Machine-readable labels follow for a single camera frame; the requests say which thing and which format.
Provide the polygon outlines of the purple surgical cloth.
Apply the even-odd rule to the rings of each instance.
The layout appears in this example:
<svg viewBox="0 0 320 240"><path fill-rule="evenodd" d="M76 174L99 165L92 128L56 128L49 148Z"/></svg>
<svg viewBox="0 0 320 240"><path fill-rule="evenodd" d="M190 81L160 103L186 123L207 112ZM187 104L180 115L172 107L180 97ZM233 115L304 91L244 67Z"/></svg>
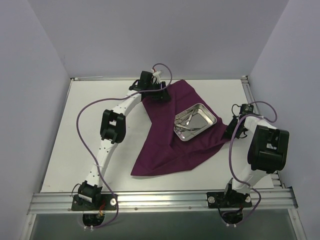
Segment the purple surgical cloth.
<svg viewBox="0 0 320 240"><path fill-rule="evenodd" d="M168 102L145 98L142 103L151 121L147 138L135 161L131 175L153 177L191 171L215 155L229 138L224 137L227 125L220 117L209 129L182 141L174 133L174 119L187 108L205 101L185 80L171 84Z"/></svg>

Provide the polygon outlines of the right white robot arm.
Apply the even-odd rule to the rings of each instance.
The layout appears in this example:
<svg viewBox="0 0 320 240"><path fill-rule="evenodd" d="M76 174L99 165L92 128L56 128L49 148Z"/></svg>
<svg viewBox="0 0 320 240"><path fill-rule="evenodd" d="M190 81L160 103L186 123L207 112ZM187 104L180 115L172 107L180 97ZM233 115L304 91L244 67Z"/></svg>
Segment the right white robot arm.
<svg viewBox="0 0 320 240"><path fill-rule="evenodd" d="M232 121L223 134L230 140L228 165L232 178L222 193L223 203L234 206L244 200L254 186L265 176L284 169L287 161L290 133L272 125L278 119L272 108L275 119L270 120L254 113L254 102L239 106L239 113L232 116ZM246 138L247 132L253 134L248 152L247 164L240 176L236 176L232 165L232 149L235 139Z"/></svg>

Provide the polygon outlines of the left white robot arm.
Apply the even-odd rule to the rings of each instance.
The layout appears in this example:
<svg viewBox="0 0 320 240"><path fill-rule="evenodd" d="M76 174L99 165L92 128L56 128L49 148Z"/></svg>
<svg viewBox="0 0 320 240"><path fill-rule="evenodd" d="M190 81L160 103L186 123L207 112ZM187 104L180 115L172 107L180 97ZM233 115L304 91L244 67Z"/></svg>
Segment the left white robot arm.
<svg viewBox="0 0 320 240"><path fill-rule="evenodd" d="M93 101L84 106L78 113L76 118L77 134L94 160L93 167L78 189L78 197L83 200L83 204L88 209L95 210L100 206L102 188L107 186L104 180L106 168L116 147L124 140L126 135L126 116L146 97L159 101L170 99L167 91L168 86L165 81L161 81L161 74L162 71L155 69L152 69L151 72L142 71L140 78L129 87L126 96ZM102 114L99 131L101 142L97 155L94 155L80 133L80 117L88 107L104 101L119 101L119 104L112 109L106 109Z"/></svg>

